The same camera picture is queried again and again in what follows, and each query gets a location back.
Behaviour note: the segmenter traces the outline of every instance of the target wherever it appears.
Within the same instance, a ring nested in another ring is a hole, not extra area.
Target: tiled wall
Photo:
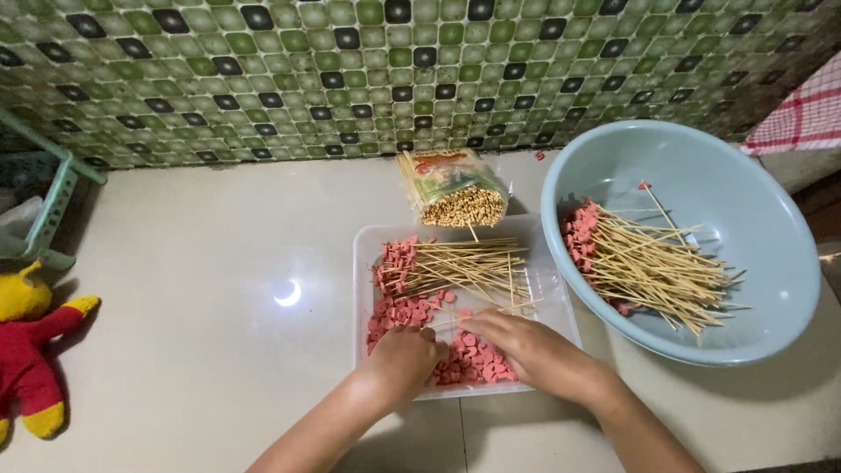
[[[839,5],[0,0],[0,104],[111,167],[561,146],[639,117],[740,141],[841,47]]]

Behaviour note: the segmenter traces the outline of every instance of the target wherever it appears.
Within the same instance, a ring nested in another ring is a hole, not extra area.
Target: yellow plush toy
[[[77,297],[41,317],[52,292],[33,275],[40,267],[35,262],[19,273],[0,275],[0,444],[8,433],[13,396],[34,435],[49,437],[64,423],[64,395],[40,347],[78,327],[99,303],[95,295]]]

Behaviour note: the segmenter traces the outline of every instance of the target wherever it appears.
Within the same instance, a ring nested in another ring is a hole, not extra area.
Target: countertop
[[[537,211],[554,158],[495,157],[517,212]],[[351,368],[352,241],[412,222],[392,162],[280,162],[111,173],[80,220],[59,294],[102,296],[56,347],[68,429],[16,422],[0,471],[238,471]],[[299,282],[298,303],[277,298]],[[712,471],[841,456],[841,306],[823,282],[812,324],[741,369],[639,348],[575,299],[584,349]],[[619,471],[594,420],[539,392],[416,402],[380,422],[343,470]]]

